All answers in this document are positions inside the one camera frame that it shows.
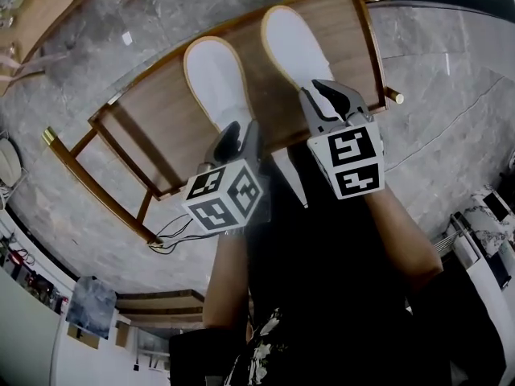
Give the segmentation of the wooden shelf cart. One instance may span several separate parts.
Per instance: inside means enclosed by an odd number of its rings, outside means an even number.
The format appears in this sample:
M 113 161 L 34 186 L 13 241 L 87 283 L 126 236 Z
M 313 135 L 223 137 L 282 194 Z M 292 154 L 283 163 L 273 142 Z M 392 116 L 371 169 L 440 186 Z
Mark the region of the wooden shelf cart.
M 367 5 L 379 0 L 285 0 L 300 14 L 326 55 L 334 77 L 357 90 L 369 110 L 387 109 L 400 94 L 389 88 Z M 261 31 L 271 16 L 269 6 L 230 19 L 202 34 L 226 40 L 243 63 L 249 98 L 266 144 L 273 152 L 309 136 L 298 97 L 262 45 Z M 152 200 L 174 195 L 195 174 L 216 137 L 210 122 L 191 94 L 183 71 L 187 44 L 136 76 L 89 119 L 90 131 L 72 148 L 53 130 L 43 139 L 54 155 L 84 187 L 145 242 L 158 235 L 144 224 Z M 137 214 L 127 211 L 79 163 L 78 155 L 100 138 L 142 184 L 145 195 Z

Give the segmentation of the oval wooden coffee table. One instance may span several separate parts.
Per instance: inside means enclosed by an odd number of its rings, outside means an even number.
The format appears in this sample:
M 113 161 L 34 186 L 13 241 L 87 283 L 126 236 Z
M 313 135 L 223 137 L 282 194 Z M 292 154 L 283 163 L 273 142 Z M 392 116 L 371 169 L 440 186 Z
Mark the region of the oval wooden coffee table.
M 83 1 L 24 0 L 17 10 L 0 10 L 0 46 L 14 44 L 15 59 L 26 63 L 57 26 Z M 0 82 L 0 97 L 14 82 Z

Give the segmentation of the white insole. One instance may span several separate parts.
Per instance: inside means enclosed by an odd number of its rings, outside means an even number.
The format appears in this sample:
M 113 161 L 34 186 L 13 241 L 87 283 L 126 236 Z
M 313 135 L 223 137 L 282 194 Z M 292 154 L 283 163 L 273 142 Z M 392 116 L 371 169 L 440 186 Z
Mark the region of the white insole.
M 296 90 L 306 89 L 325 117 L 336 117 L 313 80 L 334 80 L 330 63 L 311 28 L 289 6 L 274 6 L 262 19 L 261 38 L 273 65 Z

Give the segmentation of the grey blue marbled panel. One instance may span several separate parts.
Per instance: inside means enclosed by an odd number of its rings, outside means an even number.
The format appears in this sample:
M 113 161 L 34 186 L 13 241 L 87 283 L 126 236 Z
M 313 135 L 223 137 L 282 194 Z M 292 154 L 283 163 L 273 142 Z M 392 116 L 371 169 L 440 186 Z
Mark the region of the grey blue marbled panel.
M 108 339 L 116 292 L 94 276 L 80 277 L 74 286 L 66 321 L 99 338 Z

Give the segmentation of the person's black trousers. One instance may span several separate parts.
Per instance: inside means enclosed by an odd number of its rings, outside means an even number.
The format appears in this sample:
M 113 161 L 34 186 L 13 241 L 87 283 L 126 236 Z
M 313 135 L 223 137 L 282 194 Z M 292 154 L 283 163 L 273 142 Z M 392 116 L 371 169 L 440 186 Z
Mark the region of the person's black trousers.
M 287 152 L 307 204 L 273 158 L 265 158 L 259 173 L 268 185 L 270 219 L 245 230 L 255 321 L 275 309 L 299 314 L 308 301 L 330 297 L 353 317 L 404 314 L 406 287 L 365 199 L 337 199 L 306 145 Z

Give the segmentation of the white curved counter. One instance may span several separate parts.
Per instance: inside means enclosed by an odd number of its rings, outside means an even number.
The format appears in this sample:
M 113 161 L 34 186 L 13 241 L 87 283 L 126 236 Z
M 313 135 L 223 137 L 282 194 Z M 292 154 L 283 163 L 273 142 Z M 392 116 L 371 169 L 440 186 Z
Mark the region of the white curved counter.
M 0 267 L 0 379 L 8 386 L 125 386 L 109 341 L 95 349 Z

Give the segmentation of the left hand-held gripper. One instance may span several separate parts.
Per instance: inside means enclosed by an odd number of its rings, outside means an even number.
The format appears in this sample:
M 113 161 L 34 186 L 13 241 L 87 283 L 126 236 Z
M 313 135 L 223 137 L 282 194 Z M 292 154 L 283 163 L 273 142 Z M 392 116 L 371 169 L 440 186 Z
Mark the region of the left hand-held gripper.
M 263 190 L 249 163 L 261 160 L 261 130 L 256 120 L 247 127 L 239 149 L 240 124 L 231 122 L 209 146 L 204 162 L 218 168 L 188 180 L 182 206 L 206 233 L 243 228 L 251 219 Z

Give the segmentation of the pink ribbon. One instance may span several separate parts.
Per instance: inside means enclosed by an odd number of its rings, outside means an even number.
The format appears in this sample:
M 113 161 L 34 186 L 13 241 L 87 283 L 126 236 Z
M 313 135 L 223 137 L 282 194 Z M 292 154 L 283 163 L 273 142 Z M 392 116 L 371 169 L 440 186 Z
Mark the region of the pink ribbon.
M 50 55 L 43 55 L 26 63 L 20 63 L 15 59 L 16 47 L 0 46 L 0 82 L 14 82 L 36 72 L 42 72 L 44 68 L 69 56 L 68 51 L 62 51 Z

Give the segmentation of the person's right forearm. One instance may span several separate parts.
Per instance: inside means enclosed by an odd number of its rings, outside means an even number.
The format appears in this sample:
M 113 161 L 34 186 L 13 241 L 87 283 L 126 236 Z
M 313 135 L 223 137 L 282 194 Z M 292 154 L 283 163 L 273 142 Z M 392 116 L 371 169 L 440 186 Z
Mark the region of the person's right forearm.
M 443 271 L 437 250 L 389 187 L 367 194 L 365 202 L 387 257 L 410 292 L 418 292 Z

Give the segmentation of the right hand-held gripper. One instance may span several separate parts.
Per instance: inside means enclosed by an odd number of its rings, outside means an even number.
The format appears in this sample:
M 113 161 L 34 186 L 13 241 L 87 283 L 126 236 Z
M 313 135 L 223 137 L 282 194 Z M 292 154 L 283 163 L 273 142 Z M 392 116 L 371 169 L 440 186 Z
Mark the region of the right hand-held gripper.
M 312 80 L 340 116 L 326 117 L 312 95 L 299 91 L 311 137 L 307 146 L 337 199 L 384 188 L 384 158 L 377 123 L 356 90 L 333 80 Z

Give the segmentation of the person's left forearm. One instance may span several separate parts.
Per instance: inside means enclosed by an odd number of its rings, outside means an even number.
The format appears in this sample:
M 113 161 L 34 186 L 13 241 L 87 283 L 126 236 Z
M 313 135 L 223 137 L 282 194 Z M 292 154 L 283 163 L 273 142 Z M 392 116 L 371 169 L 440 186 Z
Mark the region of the person's left forearm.
M 243 235 L 220 235 L 208 289 L 203 324 L 245 333 L 249 311 L 249 273 Z

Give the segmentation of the person's black printed shirt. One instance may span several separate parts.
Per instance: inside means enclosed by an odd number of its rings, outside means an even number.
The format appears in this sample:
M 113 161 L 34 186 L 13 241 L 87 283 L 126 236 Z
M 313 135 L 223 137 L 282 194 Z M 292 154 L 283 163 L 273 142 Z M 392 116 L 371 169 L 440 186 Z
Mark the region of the person's black printed shirt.
M 311 329 L 275 310 L 250 340 L 220 328 L 169 343 L 171 386 L 499 386 L 501 337 L 467 273 L 445 270 L 408 306 L 374 297 Z

